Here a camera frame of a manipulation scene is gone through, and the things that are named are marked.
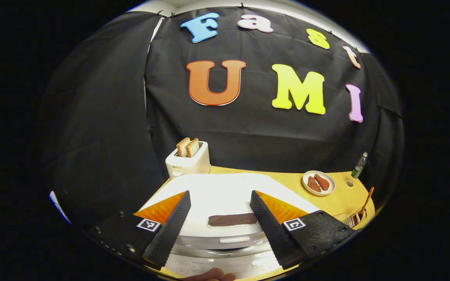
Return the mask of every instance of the wooden table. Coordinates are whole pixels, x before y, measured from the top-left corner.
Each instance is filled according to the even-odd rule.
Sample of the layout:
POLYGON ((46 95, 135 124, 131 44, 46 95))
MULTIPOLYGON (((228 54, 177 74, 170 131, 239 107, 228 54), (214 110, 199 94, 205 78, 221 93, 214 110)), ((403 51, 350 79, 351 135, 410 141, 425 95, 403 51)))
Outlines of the wooden table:
MULTIPOLYGON (((368 191, 361 183, 360 180, 356 178, 352 178, 350 175, 351 171, 344 171, 339 173, 326 173, 328 174, 336 183, 336 189, 327 196, 316 196, 308 192, 302 184, 303 173, 274 173, 268 171, 248 171, 241 169, 231 169, 224 167, 215 167, 211 166, 210 174, 234 174, 234 173, 256 173, 256 174, 264 174, 270 176, 272 179, 278 181, 285 187, 294 191, 296 194, 306 199, 310 203, 314 204, 317 208, 327 212, 332 216, 340 215, 346 213, 351 215, 355 213, 359 208, 362 207, 366 198, 368 197, 368 191), (349 187, 346 182, 352 181, 354 184, 352 187, 349 187)), ((169 178, 159 190, 161 190, 167 183, 169 183, 171 179, 169 178)), ((373 203, 373 199, 369 200, 368 205, 366 206, 366 210, 368 213, 368 217, 362 221, 360 224, 354 227, 354 229, 359 229, 371 221, 371 219, 375 216, 375 205, 373 203)), ((262 274, 261 276, 255 276, 251 278, 237 279, 240 281, 255 281, 259 279, 265 279, 272 276, 276 276, 278 274, 283 274, 284 272, 288 272, 293 269, 292 267, 287 270, 283 270, 282 268, 278 270, 274 270, 273 272, 268 272, 266 274, 262 274)), ((161 268, 160 271, 154 270, 157 273, 166 274, 176 278, 182 278, 182 276, 175 274, 174 272, 170 272, 164 267, 161 268)))

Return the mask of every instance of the toaster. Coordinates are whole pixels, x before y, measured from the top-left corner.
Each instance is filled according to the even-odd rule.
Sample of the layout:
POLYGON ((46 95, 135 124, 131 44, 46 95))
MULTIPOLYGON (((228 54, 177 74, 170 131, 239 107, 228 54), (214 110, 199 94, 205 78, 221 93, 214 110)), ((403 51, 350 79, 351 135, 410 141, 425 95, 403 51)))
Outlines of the toaster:
POLYGON ((199 142, 199 150, 193 157, 180 157, 178 149, 175 149, 166 157, 166 168, 170 178, 176 178, 182 174, 209 174, 211 164, 207 142, 199 142))

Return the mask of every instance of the glass bottle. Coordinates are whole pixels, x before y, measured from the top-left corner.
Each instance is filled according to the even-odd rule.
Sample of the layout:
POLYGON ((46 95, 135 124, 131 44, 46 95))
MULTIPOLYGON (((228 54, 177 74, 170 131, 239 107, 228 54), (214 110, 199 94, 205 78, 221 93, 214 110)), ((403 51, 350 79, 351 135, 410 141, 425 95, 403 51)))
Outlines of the glass bottle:
POLYGON ((359 178, 367 162, 368 162, 368 153, 364 152, 359 162, 357 162, 357 165, 355 165, 354 170, 352 171, 352 178, 359 178))

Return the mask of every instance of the white plate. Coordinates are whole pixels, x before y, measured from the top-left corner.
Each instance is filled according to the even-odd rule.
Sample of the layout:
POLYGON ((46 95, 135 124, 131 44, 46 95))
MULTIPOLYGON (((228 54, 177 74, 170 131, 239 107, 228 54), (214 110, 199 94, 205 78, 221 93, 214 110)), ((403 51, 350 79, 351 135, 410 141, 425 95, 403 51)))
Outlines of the white plate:
POLYGON ((305 174, 303 174, 302 183, 306 190, 308 190, 311 194, 315 194, 318 196, 326 196, 336 189, 336 183, 334 183, 334 180, 330 176, 328 176, 326 173, 323 173, 321 171, 306 172, 305 174), (316 192, 315 190, 308 187, 307 183, 309 182, 309 176, 315 176, 316 174, 318 174, 321 178, 323 178, 329 182, 329 188, 326 191, 322 190, 321 192, 316 192))

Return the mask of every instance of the hand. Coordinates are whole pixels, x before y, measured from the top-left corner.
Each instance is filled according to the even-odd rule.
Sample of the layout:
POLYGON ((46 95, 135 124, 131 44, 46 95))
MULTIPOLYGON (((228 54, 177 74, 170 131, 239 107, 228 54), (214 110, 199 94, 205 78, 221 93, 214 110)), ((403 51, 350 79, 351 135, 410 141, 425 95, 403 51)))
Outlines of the hand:
POLYGON ((235 274, 225 274, 223 270, 212 268, 203 274, 182 278, 183 281, 234 281, 237 279, 235 274))

